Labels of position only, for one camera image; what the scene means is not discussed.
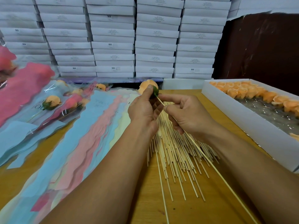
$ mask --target yellow table surface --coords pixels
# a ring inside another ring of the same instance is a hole
[[[196,95],[217,122],[265,153],[265,151],[234,124],[233,121],[201,94],[201,90],[161,90],[160,92],[168,94]],[[0,209],[20,192],[26,180],[40,168],[44,159],[71,126],[72,123],[40,143],[39,147],[27,157],[22,167],[6,170],[6,167],[11,162],[10,161],[0,168]],[[174,199],[172,202],[167,182],[164,177],[162,177],[169,222],[174,224],[253,223],[249,215],[241,207],[237,199],[212,167],[208,167],[206,163],[203,163],[203,165],[210,178],[208,179],[204,172],[202,175],[197,173],[196,178],[205,196],[206,202],[202,200],[198,188],[195,185],[199,195],[199,198],[196,198],[190,180],[187,179],[187,175],[185,175],[187,181],[182,184],[186,201],[184,200],[179,182],[176,181],[176,183],[174,183],[173,179],[169,178],[169,184]],[[256,220],[259,223],[263,223],[260,214],[221,160],[220,164],[215,163],[214,165],[249,208]],[[171,174],[169,167],[167,168],[168,174]],[[156,156],[153,156],[150,159],[149,167],[146,166],[145,162],[141,170],[128,223],[166,224]]]

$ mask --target person's left hand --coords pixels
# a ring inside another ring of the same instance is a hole
[[[138,122],[143,127],[149,128],[152,136],[158,131],[157,117],[163,110],[163,105],[157,98],[151,99],[153,86],[149,85],[143,94],[132,102],[128,109],[131,122]]]

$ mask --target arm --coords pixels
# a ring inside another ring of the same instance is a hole
[[[159,95],[174,128],[210,145],[267,223],[299,223],[299,178],[216,123],[195,96]]]
[[[162,106],[149,102],[152,87],[136,98],[131,123],[95,170],[41,224],[125,223]]]

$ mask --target forearm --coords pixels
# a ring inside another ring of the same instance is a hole
[[[207,136],[267,223],[299,223],[299,178],[222,126]]]
[[[125,223],[151,140],[132,122],[96,169],[43,220],[49,223]]]

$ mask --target person's right arm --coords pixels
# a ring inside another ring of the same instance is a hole
[[[226,163],[267,223],[299,223],[299,177],[218,124],[195,96],[159,94],[173,127],[207,143]]]

